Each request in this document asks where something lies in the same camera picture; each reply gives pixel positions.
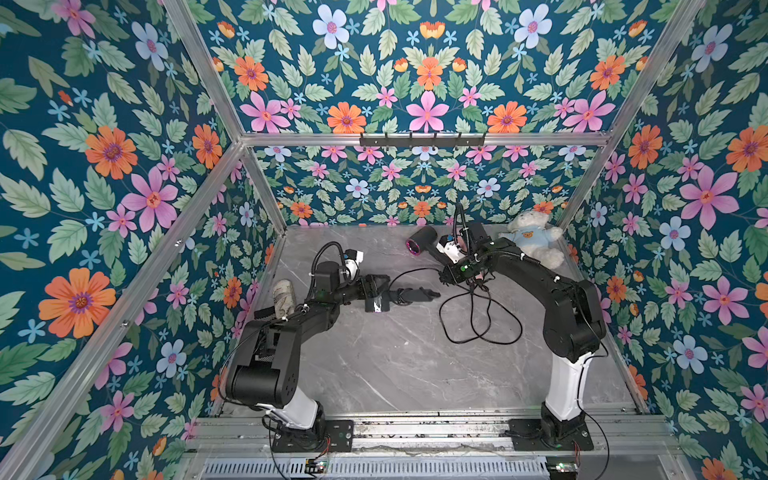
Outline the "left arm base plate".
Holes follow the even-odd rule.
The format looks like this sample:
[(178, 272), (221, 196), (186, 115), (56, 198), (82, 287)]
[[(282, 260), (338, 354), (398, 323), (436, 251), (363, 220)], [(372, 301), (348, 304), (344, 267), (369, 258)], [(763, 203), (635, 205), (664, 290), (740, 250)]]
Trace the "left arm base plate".
[(277, 427), (270, 444), (276, 453), (348, 453), (354, 427), (352, 420), (322, 420), (309, 430)]

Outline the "small green circuit board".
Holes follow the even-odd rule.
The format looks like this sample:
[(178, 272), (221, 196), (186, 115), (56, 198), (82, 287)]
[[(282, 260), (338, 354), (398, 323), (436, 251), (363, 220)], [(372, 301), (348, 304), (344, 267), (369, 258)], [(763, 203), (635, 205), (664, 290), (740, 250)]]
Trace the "small green circuit board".
[(324, 475), (327, 471), (328, 461), (326, 459), (307, 459), (305, 462), (304, 473), (307, 475)]

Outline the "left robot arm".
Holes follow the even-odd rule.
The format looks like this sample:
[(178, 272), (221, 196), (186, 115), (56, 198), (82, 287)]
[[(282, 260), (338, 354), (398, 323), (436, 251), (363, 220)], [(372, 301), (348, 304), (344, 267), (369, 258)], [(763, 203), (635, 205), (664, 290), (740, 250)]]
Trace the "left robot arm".
[(341, 307), (354, 301), (376, 303), (389, 290), (390, 277), (368, 274), (341, 284), (336, 274), (323, 276), (295, 311), (247, 324), (227, 370), (223, 396), (229, 403), (262, 410), (283, 427), (318, 428), (320, 404), (299, 387), (301, 347), (330, 330)]

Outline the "dark grey hair dryer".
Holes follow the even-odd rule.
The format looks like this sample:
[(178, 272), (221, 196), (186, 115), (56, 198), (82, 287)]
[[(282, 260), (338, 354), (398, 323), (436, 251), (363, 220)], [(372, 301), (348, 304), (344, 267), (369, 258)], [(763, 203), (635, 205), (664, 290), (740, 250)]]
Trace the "dark grey hair dryer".
[(450, 260), (442, 256), (436, 249), (437, 241), (441, 238), (438, 232), (431, 226), (424, 226), (411, 235), (405, 242), (407, 250), (414, 256), (422, 254), (430, 255), (443, 266), (453, 266)]
[(384, 290), (365, 300), (364, 309), (368, 313), (388, 312), (392, 305), (408, 306), (413, 303), (432, 302), (441, 297), (437, 291), (413, 288)]

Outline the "white teddy bear blue shirt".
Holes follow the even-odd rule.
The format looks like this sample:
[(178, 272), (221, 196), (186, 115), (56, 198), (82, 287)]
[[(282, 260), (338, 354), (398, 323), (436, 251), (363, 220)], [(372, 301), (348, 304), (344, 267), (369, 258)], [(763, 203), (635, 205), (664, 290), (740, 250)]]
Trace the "white teddy bear blue shirt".
[(527, 256), (533, 257), (550, 270), (562, 265), (565, 256), (556, 243), (563, 230), (549, 224), (550, 215), (536, 210), (526, 210), (515, 217), (507, 231), (499, 234), (514, 242)]

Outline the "black hook rail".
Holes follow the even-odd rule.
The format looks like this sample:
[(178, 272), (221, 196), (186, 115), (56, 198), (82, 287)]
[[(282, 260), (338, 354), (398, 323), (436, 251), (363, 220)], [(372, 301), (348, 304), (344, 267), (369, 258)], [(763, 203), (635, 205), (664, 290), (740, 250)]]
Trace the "black hook rail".
[(485, 134), (361, 134), (358, 143), (361, 147), (393, 147), (398, 149), (412, 147), (437, 147), (438, 149), (454, 149), (458, 147), (483, 146)]

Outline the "white slotted vent strip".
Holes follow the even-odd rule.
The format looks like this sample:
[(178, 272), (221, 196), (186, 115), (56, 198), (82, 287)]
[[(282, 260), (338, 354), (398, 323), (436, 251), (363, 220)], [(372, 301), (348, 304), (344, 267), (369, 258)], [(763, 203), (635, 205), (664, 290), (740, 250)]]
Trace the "white slotted vent strip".
[(309, 468), (303, 458), (209, 460), (204, 479), (548, 479), (542, 459), (501, 457), (335, 457)]

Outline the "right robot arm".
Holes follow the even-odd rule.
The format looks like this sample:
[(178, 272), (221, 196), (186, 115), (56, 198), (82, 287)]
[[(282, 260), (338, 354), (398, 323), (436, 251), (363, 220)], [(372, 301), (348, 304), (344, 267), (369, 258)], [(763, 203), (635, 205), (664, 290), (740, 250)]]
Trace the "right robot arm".
[(542, 336), (553, 361), (542, 418), (557, 426), (582, 420), (588, 371), (606, 335), (596, 287), (559, 275), (506, 238), (484, 237), (465, 249), (438, 241), (428, 251), (444, 266), (442, 278), (450, 284), (498, 273), (543, 306)]

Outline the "rolled beige cloth bundle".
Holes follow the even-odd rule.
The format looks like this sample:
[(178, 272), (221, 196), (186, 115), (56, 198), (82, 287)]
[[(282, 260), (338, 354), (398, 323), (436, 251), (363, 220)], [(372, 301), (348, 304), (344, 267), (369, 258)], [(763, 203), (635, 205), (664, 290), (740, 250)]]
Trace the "rolled beige cloth bundle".
[(273, 308), (277, 318), (288, 317), (295, 312), (296, 296), (288, 279), (279, 280), (272, 289)]

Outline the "black white striped sock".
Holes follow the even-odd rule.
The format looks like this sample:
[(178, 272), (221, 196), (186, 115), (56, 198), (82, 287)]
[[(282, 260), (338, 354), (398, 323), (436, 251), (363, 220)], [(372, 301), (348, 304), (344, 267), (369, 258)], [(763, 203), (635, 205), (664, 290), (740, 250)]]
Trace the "black white striped sock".
[(267, 307), (253, 312), (253, 320), (256, 322), (269, 322), (276, 318), (275, 309)]

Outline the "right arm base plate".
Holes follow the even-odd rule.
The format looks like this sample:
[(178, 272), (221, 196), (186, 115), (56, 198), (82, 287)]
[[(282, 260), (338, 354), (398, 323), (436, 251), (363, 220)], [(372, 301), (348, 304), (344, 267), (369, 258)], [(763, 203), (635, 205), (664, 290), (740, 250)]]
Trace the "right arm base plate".
[(583, 418), (567, 422), (552, 419), (511, 419), (504, 435), (516, 451), (593, 451), (594, 442)]

